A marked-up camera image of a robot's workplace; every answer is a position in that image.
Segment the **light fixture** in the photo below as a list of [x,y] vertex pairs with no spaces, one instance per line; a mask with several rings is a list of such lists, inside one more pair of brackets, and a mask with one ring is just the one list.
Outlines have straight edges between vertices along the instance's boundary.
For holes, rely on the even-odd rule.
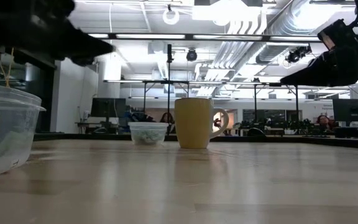
[[193,38],[196,40],[262,40],[262,36],[260,35],[194,35]]
[[226,84],[230,85],[258,85],[261,83],[252,83],[252,82],[227,82]]
[[320,42],[318,37],[307,37],[307,36],[274,36],[274,37],[270,37],[269,41]]
[[295,46],[295,47],[307,47],[309,46],[308,43],[279,43],[279,42],[266,42],[266,45],[268,46]]
[[117,34],[117,39],[172,39],[182,40],[183,34]]
[[108,34],[88,34],[88,35],[90,35],[91,37],[100,38],[100,39],[109,38]]
[[203,81],[190,81],[190,84],[223,84],[226,82],[203,82]]
[[146,96],[146,97],[143,97],[143,96],[130,96],[128,97],[128,99],[155,99],[155,97],[149,97],[149,96]]
[[[158,99],[168,99],[168,97],[158,97]],[[177,100],[177,99],[181,99],[180,97],[170,97],[170,99],[172,100]]]
[[[170,6],[168,5],[169,9],[166,9],[164,13],[162,14],[162,20],[168,24],[168,25],[175,25],[179,22],[179,12],[176,9],[170,9]],[[173,12],[174,15],[171,19],[168,18],[168,13]]]
[[104,82],[111,82],[111,83],[143,83],[142,80],[105,80]]
[[166,4],[174,4],[174,5],[182,5],[181,1],[126,1],[126,0],[75,0],[75,2],[85,3],[85,4],[136,4],[139,5],[140,3],[143,4],[153,4],[153,5],[166,5]]

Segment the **wooden table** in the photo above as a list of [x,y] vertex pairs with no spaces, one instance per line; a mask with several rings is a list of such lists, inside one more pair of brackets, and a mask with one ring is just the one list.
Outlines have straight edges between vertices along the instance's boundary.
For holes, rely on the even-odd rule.
[[0,175],[0,223],[358,223],[358,149],[129,141],[34,143]]

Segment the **small plastic container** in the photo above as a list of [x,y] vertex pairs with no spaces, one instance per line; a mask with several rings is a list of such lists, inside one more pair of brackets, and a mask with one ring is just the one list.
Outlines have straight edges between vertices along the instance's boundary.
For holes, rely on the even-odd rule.
[[167,123],[129,122],[131,138],[138,146],[155,146],[164,142]]
[[0,173],[29,158],[40,105],[37,96],[0,86]]

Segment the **ceramic mug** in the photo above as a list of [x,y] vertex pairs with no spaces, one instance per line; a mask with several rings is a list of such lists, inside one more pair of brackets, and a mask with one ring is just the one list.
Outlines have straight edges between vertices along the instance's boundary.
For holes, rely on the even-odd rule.
[[[224,124],[213,132],[213,117],[222,113]],[[222,108],[214,108],[213,100],[183,98],[175,101],[175,126],[180,147],[205,149],[209,140],[219,136],[227,128],[229,115]]]

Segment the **cable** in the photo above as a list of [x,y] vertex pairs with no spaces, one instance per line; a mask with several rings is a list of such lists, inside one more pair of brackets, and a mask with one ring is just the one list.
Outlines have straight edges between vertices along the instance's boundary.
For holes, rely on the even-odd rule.
[[4,75],[4,78],[5,78],[6,87],[8,87],[8,88],[10,88],[10,86],[9,86],[9,77],[11,76],[12,64],[13,64],[13,60],[14,60],[14,55],[13,55],[14,51],[15,51],[15,48],[13,47],[12,51],[11,51],[12,60],[9,63],[9,70],[7,72],[7,75],[5,73],[5,70],[4,70],[3,66],[2,66],[2,62],[1,62],[1,59],[0,59],[0,68],[1,68],[2,74]]
[[[118,116],[117,109],[116,109],[116,99],[114,99],[114,112],[115,112],[116,116]],[[116,119],[117,126],[119,126],[118,118],[115,118],[115,119]]]

